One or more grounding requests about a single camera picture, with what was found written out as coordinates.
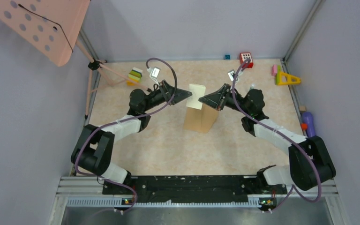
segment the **cardboard box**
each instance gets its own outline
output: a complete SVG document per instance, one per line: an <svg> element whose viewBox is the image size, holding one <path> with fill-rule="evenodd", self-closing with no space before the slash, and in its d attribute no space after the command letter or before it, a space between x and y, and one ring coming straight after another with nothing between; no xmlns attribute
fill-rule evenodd
<svg viewBox="0 0 360 225"><path fill-rule="evenodd" d="M218 111L198 102L198 99L205 95L205 86L190 84L189 90L193 95L187 100L187 112L183 129L207 133L215 123Z"/></svg>

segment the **beige table surface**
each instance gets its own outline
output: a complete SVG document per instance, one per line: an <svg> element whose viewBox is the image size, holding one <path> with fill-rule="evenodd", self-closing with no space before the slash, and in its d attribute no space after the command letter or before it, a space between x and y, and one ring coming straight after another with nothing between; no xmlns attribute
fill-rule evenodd
<svg viewBox="0 0 360 225"><path fill-rule="evenodd" d="M178 88L188 90L190 83L206 86L206 94L230 83L227 72L237 69L238 60L170 61L178 76ZM243 96L251 83L264 94L264 113L277 124L302 134L288 86L276 86L271 66L279 60L255 60L252 69L244 71L236 87ZM133 67L143 70L142 83L152 88L144 62L107 63L127 75ZM159 62L160 79L174 85L170 70ZM121 78L108 72L112 79ZM99 85L106 84L104 79ZM129 94L135 87L121 83L97 91L90 123L102 125L123 117L129 109ZM255 174L268 165L289 164L282 151L268 141L253 137L242 128L240 112L225 108L207 134L183 130L186 100L168 106L151 117L147 128L118 141L112 151L112 162L133 175L235 175Z"/></svg>

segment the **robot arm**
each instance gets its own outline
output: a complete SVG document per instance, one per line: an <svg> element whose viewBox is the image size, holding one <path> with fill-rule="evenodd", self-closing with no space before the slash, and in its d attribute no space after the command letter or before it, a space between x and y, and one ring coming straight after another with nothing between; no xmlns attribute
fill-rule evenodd
<svg viewBox="0 0 360 225"><path fill-rule="evenodd" d="M157 87L149 94L145 94L141 89L133 90L130 93L130 109L127 115L118 121L145 115L147 110L169 101L175 91L174 87L170 86L165 80L159 82L156 86ZM191 95L192 93L189 91L177 89L170 105L179 103ZM78 165L97 176L102 176L117 183L123 183L125 178L131 176L131 173L111 162L113 145L118 140L130 134L138 133L144 130L147 127L150 118L151 116L148 115L122 123L119 122L115 125L107 126L99 130L87 144L79 159ZM90 134L96 129L97 127L91 124L88 124L83 128L81 136L79 137L71 155L72 163L75 163L81 147L86 142ZM97 144L96 149L93 149L91 144Z"/></svg>
<svg viewBox="0 0 360 225"><path fill-rule="evenodd" d="M277 133L278 131L300 145L310 156L318 170L321 182L327 181L336 175L335 167L320 137L313 136L308 138L295 134L277 125L264 115L263 107L265 103L261 90L251 89L245 97L242 97L236 91L235 96L236 99L233 99L231 85L224 84L218 91L199 98L199 101L218 111L223 110L225 106L238 111L235 105L235 101L237 101L244 112L259 122L274 128L274 131L269 130L261 124L250 120L248 117L241 119L242 126L246 132L255 137L266 139L289 156L289 166L269 166L257 173L258 176L263 176L264 183L267 185L295 184L302 190L309 190L317 185L314 172L308 161L294 145L280 136Z"/></svg>

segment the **gray floor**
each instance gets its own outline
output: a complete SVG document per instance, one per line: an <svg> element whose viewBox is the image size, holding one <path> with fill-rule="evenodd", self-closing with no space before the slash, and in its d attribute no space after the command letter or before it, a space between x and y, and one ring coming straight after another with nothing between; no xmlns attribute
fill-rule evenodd
<svg viewBox="0 0 360 225"><path fill-rule="evenodd" d="M312 204L289 199L273 214L258 209L229 208L136 208L121 216L102 208L67 208L62 225L331 225L324 200Z"/></svg>

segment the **yellow triangle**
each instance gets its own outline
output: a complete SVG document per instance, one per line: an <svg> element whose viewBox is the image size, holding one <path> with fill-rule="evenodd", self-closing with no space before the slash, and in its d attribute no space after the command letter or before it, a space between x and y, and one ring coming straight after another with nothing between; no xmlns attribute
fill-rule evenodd
<svg viewBox="0 0 360 225"><path fill-rule="evenodd" d="M279 79L277 79L276 85L295 85L301 83L301 79L299 77L284 73L282 71L279 72L277 76L279 76Z"/></svg>

